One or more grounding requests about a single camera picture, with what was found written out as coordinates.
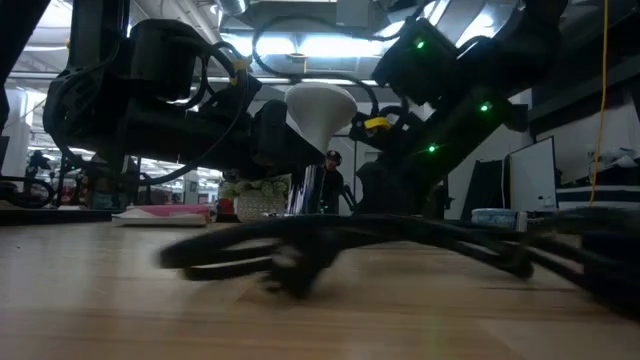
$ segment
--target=desk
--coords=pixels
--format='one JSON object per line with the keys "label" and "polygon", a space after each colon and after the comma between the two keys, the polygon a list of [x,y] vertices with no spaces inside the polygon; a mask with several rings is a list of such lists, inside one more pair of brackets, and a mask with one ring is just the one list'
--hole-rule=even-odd
{"label": "desk", "polygon": [[521,282],[426,247],[343,253],[314,296],[152,262],[204,230],[0,228],[0,358],[638,359],[640,328],[537,269]]}

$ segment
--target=green led light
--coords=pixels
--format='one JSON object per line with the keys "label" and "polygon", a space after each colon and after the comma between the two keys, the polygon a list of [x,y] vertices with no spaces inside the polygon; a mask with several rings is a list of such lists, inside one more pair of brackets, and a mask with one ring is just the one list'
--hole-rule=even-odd
{"label": "green led light", "polygon": [[490,102],[486,102],[482,105],[480,105],[480,111],[482,112],[487,112],[491,109],[491,103]]}

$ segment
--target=white funnel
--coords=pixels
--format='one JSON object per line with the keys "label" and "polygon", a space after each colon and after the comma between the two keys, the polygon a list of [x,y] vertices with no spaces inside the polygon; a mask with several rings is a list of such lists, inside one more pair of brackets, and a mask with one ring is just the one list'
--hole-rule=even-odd
{"label": "white funnel", "polygon": [[300,83],[284,95],[289,113],[302,137],[321,153],[329,140],[356,115],[356,100],[343,88],[323,83]]}

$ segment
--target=ceiling light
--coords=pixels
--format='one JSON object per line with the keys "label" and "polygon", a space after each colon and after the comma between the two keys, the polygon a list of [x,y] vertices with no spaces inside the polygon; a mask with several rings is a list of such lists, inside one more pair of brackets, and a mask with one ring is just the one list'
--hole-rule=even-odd
{"label": "ceiling light", "polygon": [[24,51],[31,51],[31,52],[59,51],[59,50],[67,50],[67,47],[66,46],[33,46],[33,45],[27,45],[24,47]]}
{"label": "ceiling light", "polygon": [[[252,39],[248,36],[237,36],[233,34],[222,34],[222,39],[233,45],[242,55],[249,56],[253,49]],[[263,36],[258,41],[258,54],[291,54],[296,49],[293,42],[286,37]]]}
{"label": "ceiling light", "polygon": [[433,26],[438,25],[438,23],[440,22],[440,19],[442,18],[442,15],[444,15],[444,11],[447,10],[447,7],[449,6],[450,1],[451,0],[438,1],[438,4],[436,5],[435,9],[433,9],[433,12],[429,17],[429,22],[431,23],[431,25]]}
{"label": "ceiling light", "polygon": [[[429,22],[431,22],[432,25],[435,25],[435,23],[431,20],[431,18],[433,18],[433,13],[435,11],[436,3],[437,3],[437,1],[430,2],[427,6],[425,6],[424,12],[422,13],[422,17],[428,17],[429,18]],[[378,31],[376,33],[376,35],[377,36],[382,36],[382,37],[388,37],[388,36],[395,35],[398,31],[400,31],[400,29],[402,29],[403,25],[404,25],[404,20],[403,21],[396,21],[393,24],[387,26],[386,28]],[[396,42],[396,40],[397,40],[397,38],[385,41],[384,42],[385,48],[388,48],[391,45],[393,45]]]}
{"label": "ceiling light", "polygon": [[478,26],[481,27],[491,27],[493,26],[493,18],[487,14],[480,14],[474,20],[474,22],[478,23]]}
{"label": "ceiling light", "polygon": [[456,47],[462,46],[467,40],[476,36],[486,36],[488,38],[493,37],[496,34],[496,28],[493,26],[493,18],[486,14],[478,15],[467,29],[462,33],[460,39],[456,42]]}
{"label": "ceiling light", "polygon": [[300,52],[314,57],[361,57],[382,54],[384,48],[379,41],[353,39],[342,35],[310,35]]}
{"label": "ceiling light", "polygon": [[[356,86],[352,81],[349,80],[341,80],[341,79],[302,79],[302,82],[319,82],[323,84],[332,84],[332,85],[353,85]],[[362,80],[365,85],[369,86],[378,86],[378,84],[374,80]]]}
{"label": "ceiling light", "polygon": [[41,28],[65,28],[71,27],[71,14],[73,7],[71,4],[61,0],[54,0],[49,3],[44,14],[38,22]]}

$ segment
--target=pink object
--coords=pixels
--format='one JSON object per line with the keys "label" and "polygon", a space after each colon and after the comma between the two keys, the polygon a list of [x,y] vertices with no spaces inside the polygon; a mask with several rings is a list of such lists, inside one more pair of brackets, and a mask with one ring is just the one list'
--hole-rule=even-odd
{"label": "pink object", "polygon": [[135,208],[155,216],[200,214],[209,218],[209,208],[204,205],[143,205]]}

